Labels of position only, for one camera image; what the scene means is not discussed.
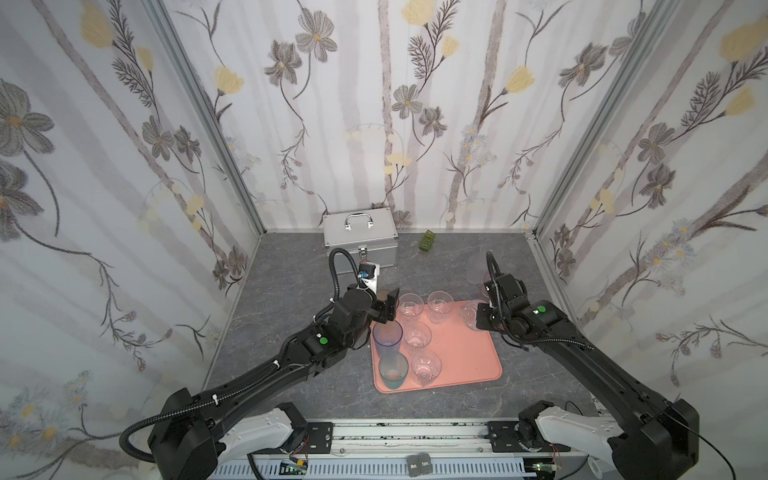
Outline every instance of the gray flower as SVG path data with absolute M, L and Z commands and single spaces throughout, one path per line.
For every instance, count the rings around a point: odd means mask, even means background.
M 571 239 L 571 231 L 565 226 L 565 223 L 560 227 L 560 230 L 554 231 L 554 242 L 560 245 L 565 245 Z
M 412 225 L 411 212 L 397 210 L 395 212 L 392 212 L 392 218 L 395 220 L 395 228 L 397 230 L 401 230 L 403 228 L 410 228 Z
M 42 207 L 22 192 L 27 174 L 7 161 L 0 160 L 0 241 L 19 238 L 16 215 L 37 215 Z
M 424 131 L 422 132 L 422 135 L 427 135 L 428 133 L 434 131 L 437 137 L 441 137 L 442 132 L 448 128 L 444 124 L 440 123 L 441 119 L 442 113 L 440 112 L 440 107 L 425 108 L 422 112 L 422 116 L 419 119 L 419 123 L 424 125 Z
M 219 290 L 224 290 L 227 286 L 227 275 L 230 274 L 230 269 L 223 260 L 216 260 L 216 266 L 214 267 L 214 278 L 219 280 Z
M 333 33 L 333 22 L 328 15 L 320 10 L 315 11 L 314 17 L 308 8 L 301 8 L 299 25 L 308 33 L 296 34 L 296 46 L 304 53 L 315 51 L 315 58 L 319 61 L 327 61 L 327 51 L 336 51 L 336 43 L 328 38 Z
M 27 92 L 0 80 L 0 155 L 13 157 L 24 150 L 24 143 L 39 154 L 50 154 L 53 144 L 40 132 L 53 128 L 43 114 L 30 113 Z
M 240 272 L 245 271 L 245 256 L 237 249 L 237 245 L 232 246 L 227 265 L 233 275 L 240 275 Z
M 400 118 L 408 118 L 408 115 L 413 113 L 418 114 L 422 110 L 422 102 L 416 101 L 415 98 L 419 95 L 416 93 L 416 85 L 400 85 L 395 90 L 395 103 L 392 106 L 394 111 L 400 111 Z
M 667 199 L 664 198 L 664 189 L 672 188 L 675 170 L 670 170 L 667 165 L 661 164 L 648 172 L 648 185 L 640 190 L 640 195 L 650 195 L 648 208 L 656 208 L 664 205 Z
M 605 63 L 605 51 L 608 49 L 605 45 L 592 45 L 590 43 L 579 55 L 576 55 L 576 66 L 560 70 L 562 77 L 558 82 L 561 87 L 565 87 L 573 80 L 576 80 L 580 86 L 584 86 L 589 78 L 589 72 L 598 70 Z
M 154 115 L 149 116 L 149 121 L 141 125 L 141 136 L 144 141 L 152 145 L 152 156 L 157 158 L 161 154 L 164 160 L 170 159 L 170 148 L 174 146 L 174 137 L 169 131 L 160 131 L 160 125 L 154 119 Z
M 611 48 L 608 50 L 608 54 L 617 57 L 627 53 L 629 51 L 629 47 L 632 46 L 634 37 L 637 35 L 637 32 L 640 31 L 640 26 L 643 24 L 643 20 L 645 20 L 645 12 L 640 12 L 637 17 L 632 18 L 632 20 L 629 22 L 629 25 L 627 26 L 627 33 L 629 36 L 616 37 L 614 42 L 611 44 Z
M 667 128 L 667 124 L 661 122 L 655 124 L 648 131 L 648 138 L 643 138 L 637 143 L 637 146 L 643 150 L 638 154 L 637 160 L 644 162 L 650 158 L 652 164 L 659 164 L 664 159 L 666 154 L 664 153 L 664 145 L 669 144 L 672 141 L 674 135 L 674 128 Z
M 558 253 L 557 267 L 560 269 L 563 276 L 571 274 L 571 268 L 576 266 L 576 259 L 573 252 L 570 250 L 563 250 Z
M 183 125 L 179 125 L 179 129 L 176 130 L 174 136 L 176 137 L 176 145 L 179 147 L 179 152 L 187 154 L 187 159 L 192 163 L 194 155 L 200 155 L 200 141 L 192 140 L 190 132 Z
M 275 65 L 264 68 L 264 73 L 270 76 L 270 83 L 280 85 L 285 76 L 289 82 L 296 84 L 295 69 L 301 66 L 301 57 L 296 51 L 296 46 L 287 41 L 277 43 L 277 40 L 273 40 L 270 58 L 275 61 Z

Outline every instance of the white wall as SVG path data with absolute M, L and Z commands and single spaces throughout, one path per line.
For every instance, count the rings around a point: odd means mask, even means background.
M 241 284 L 237 264 L 250 260 L 236 257 L 257 243 L 141 3 L 118 13 L 131 46 L 110 21 L 115 5 L 0 5 L 6 477 L 153 468 L 114 434 L 202 386 Z M 118 59 L 144 86 L 131 91 Z M 151 116 L 164 139 L 156 154 Z M 199 142 L 191 162 L 182 125 Z
M 286 42 L 289 56 L 289 44 L 306 34 L 299 2 L 165 3 L 217 111 L 231 104 L 222 128 L 267 228 L 287 229 L 317 227 L 326 210 L 372 204 L 389 206 L 399 229 L 531 227 L 621 65 L 621 47 L 635 33 L 628 25 L 653 4 L 306 0 L 336 50 L 324 62 L 294 50 L 295 81 L 271 84 L 273 41 Z M 417 78 L 409 43 L 429 42 L 422 23 L 437 25 L 442 8 L 455 14 L 435 65 L 448 56 L 428 79 Z M 590 43 L 588 78 L 558 84 Z M 225 67 L 242 83 L 224 82 L 232 93 L 219 96 Z M 419 112 L 407 118 L 393 110 L 403 85 L 420 91 L 411 98 Z M 424 109 L 437 107 L 439 137 L 419 123 Z
M 768 465 L 766 14 L 683 2 L 540 237 L 589 338 L 691 403 L 740 478 Z M 729 478 L 700 448 L 685 478 Z

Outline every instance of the flower stem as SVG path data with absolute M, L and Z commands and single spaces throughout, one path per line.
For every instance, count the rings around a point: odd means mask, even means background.
M 203 193 L 205 194 L 205 172 L 203 171 L 203 161 L 200 159 L 200 155 L 195 153 L 195 157 L 197 157 L 197 163 L 200 164 L 200 173 L 203 175 Z
M 293 97 L 293 100 L 296 100 L 299 95 L 304 93 L 306 86 L 310 84 L 310 75 L 312 75 L 312 52 L 307 55 L 306 69 L 306 83 L 304 84 L 304 88 L 302 88 L 301 91 L 297 93 L 295 97 Z
M 643 172 L 645 172 L 645 169 L 648 168 L 648 164 L 650 163 L 650 160 L 645 162 L 645 166 L 643 167 L 643 170 L 640 170 L 640 174 L 637 175 L 637 178 L 634 181 L 634 184 L 632 185 L 632 195 L 629 197 L 629 203 L 630 205 L 634 205 L 634 189 L 637 188 L 637 182 L 640 181 L 640 177 L 643 176 Z
M 173 148 L 169 148 L 168 150 L 170 150 L 174 154 L 174 157 L 176 157 L 176 160 L 178 160 L 179 163 L 181 164 L 181 166 L 184 167 L 185 169 L 187 169 L 187 171 L 190 171 L 193 174 L 199 174 L 200 173 L 200 172 L 196 172 L 195 170 L 192 170 L 187 165 L 185 165 L 184 162 L 181 161 L 181 159 L 179 158 L 179 154 L 177 154 L 176 151 Z
M 288 101 L 288 97 L 286 97 L 286 92 L 283 90 L 283 79 L 282 78 L 280 79 L 280 93 L 283 94 L 283 99 L 288 104 L 288 107 L 290 108 L 290 110 L 299 118 L 299 120 L 301 120 L 301 124 L 304 125 L 304 119 L 301 118 L 301 115 L 299 115 L 299 112 L 297 112 L 296 109 L 293 108 L 293 105 L 291 105 L 290 102 Z
M 602 79 L 605 77 L 605 75 L 608 73 L 608 71 L 611 69 L 611 67 L 613 67 L 613 66 L 614 66 L 614 63 L 616 63 L 616 60 L 618 60 L 618 59 L 619 59 L 619 57 L 616 57 L 616 58 L 614 58 L 614 60 L 611 62 L 611 64 L 610 64 L 610 65 L 608 65 L 608 68 L 606 68 L 606 69 L 605 69 L 605 71 L 604 71 L 604 72 L 603 72 L 603 74 L 600 76 L 600 78 L 598 78 L 598 80 L 597 80 L 595 83 L 593 83 L 591 87 L 589 87 L 587 90 L 584 90 L 584 91 L 582 91 L 580 94 L 576 95 L 575 97 L 569 98 L 568 100 L 576 100 L 577 98 L 579 98 L 579 97 L 580 97 L 580 96 L 582 96 L 583 94 L 586 94 L 586 93 L 587 93 L 587 92 L 589 92 L 589 91 L 590 91 L 592 88 L 594 88 L 594 87 L 595 87 L 595 85 L 597 85 L 598 83 L 600 83 L 600 80 L 602 80 Z
M 416 133 L 416 116 L 415 115 L 411 115 L 411 130 L 413 130 L 413 137 L 423 147 L 424 144 L 422 143 L 421 140 L 419 140 L 419 134 Z
M 648 206 L 648 204 L 650 203 L 650 200 L 651 200 L 651 199 L 649 198 L 649 199 L 648 199 L 648 201 L 647 201 L 647 202 L 645 202 L 645 205 L 643 205 L 642 207 L 638 208 L 637 210 L 632 210 L 632 211 L 631 211 L 630 213 L 628 213 L 628 214 L 621 214 L 621 215 L 617 215 L 617 217 L 626 217 L 627 215 L 636 214 L 636 213 L 637 213 L 637 212 L 639 212 L 640 210 L 643 210 L 645 207 L 647 207 L 647 206 Z
M 56 194 L 53 191 L 53 186 L 51 186 L 51 182 L 48 181 L 48 177 L 46 177 L 45 174 L 43 174 L 42 170 L 40 170 L 40 167 L 38 167 L 35 161 L 32 160 L 31 155 L 26 151 L 26 149 L 24 149 L 23 151 L 24 151 L 24 156 L 27 157 L 27 160 L 29 160 L 29 163 L 32 164 L 32 166 L 35 168 L 38 174 L 40 174 L 40 177 L 42 177 L 45 184 L 48 185 L 48 191 L 51 192 L 51 197 L 53 197 L 53 204 L 56 207 L 56 230 L 53 236 L 58 237 L 58 226 L 61 222 L 61 214 L 58 209 L 58 199 L 56 198 Z
M 65 248 L 59 248 L 59 247 L 54 247 L 53 245 L 49 245 L 46 242 L 43 242 L 41 240 L 38 240 L 38 239 L 34 238 L 27 230 L 24 230 L 24 228 L 22 228 L 22 226 L 18 224 L 18 220 L 16 220 L 16 217 L 12 217 L 12 221 L 13 221 L 13 224 L 16 226 L 16 228 L 18 228 L 18 230 L 20 232 L 22 232 L 29 240 L 32 240 L 37 245 L 40 245 L 40 246 L 45 247 L 45 248 L 49 248 L 51 250 L 55 250 L 57 252 L 71 253 L 72 255 L 85 255 L 86 257 L 94 258 L 89 252 L 80 252 L 80 251 L 77 251 L 77 250 L 67 250 Z
M 424 155 L 427 155 L 427 152 L 429 151 L 429 149 L 430 149 L 430 148 L 432 148 L 432 145 L 435 143 L 435 139 L 436 139 L 436 138 L 437 138 L 437 130 L 435 130 L 435 134 L 434 134 L 434 135 L 432 135 L 432 141 L 431 141 L 431 142 L 429 142 L 429 146 L 427 147 L 427 149 L 426 149 L 426 150 L 424 150 L 424 153 L 423 153 L 423 154 L 419 155 L 419 158 L 417 158 L 417 159 L 416 159 L 416 162 L 418 162 L 419 160 L 421 160 L 421 159 L 422 159 L 422 157 L 423 157 Z

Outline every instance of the gray countertop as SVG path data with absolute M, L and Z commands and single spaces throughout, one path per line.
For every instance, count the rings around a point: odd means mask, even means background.
M 466 280 L 467 259 L 493 250 L 503 272 L 525 281 L 533 300 L 548 299 L 544 280 L 522 234 L 439 233 L 429 253 L 418 249 L 420 233 L 402 233 L 398 265 L 382 269 L 380 289 L 400 287 L 426 298 L 444 290 L 455 300 L 481 298 Z M 306 326 L 328 303 L 333 282 L 321 233 L 268 233 L 257 251 L 230 327 L 208 382 L 228 382 L 273 356 L 286 336 Z M 342 290 L 353 283 L 339 276 Z M 538 349 L 523 352 L 493 341 L 504 372 L 492 382 L 382 394 L 373 385 L 370 346 L 315 379 L 293 386 L 258 412 L 293 402 L 308 419 L 514 417 L 538 400 L 563 406 L 571 400 L 594 413 L 588 391 L 563 366 Z

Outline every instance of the clear plastic cup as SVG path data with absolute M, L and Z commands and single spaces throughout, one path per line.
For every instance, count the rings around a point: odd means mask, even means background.
M 400 341 L 402 340 L 402 326 L 396 320 L 376 323 L 373 327 L 372 337 L 379 358 L 390 353 L 397 353 L 400 350 Z
M 427 305 L 429 306 L 427 312 L 429 321 L 434 324 L 444 323 L 453 310 L 453 297 L 447 292 L 438 290 L 429 294 Z
M 408 360 L 402 353 L 390 353 L 379 360 L 379 376 L 390 390 L 397 390 L 408 375 Z
M 411 358 L 414 380 L 421 386 L 434 382 L 442 371 L 442 362 L 431 350 L 422 350 Z
M 462 306 L 461 308 L 461 316 L 462 320 L 464 321 L 464 324 L 469 327 L 469 329 L 474 330 L 476 332 L 481 332 L 477 327 L 477 321 L 478 321 L 478 302 L 469 302 Z
M 411 322 L 403 327 L 403 341 L 413 349 L 422 349 L 432 341 L 432 331 L 421 322 Z
M 405 320 L 414 320 L 424 311 L 424 300 L 415 293 L 404 293 L 400 296 L 397 312 L 401 313 L 401 318 Z

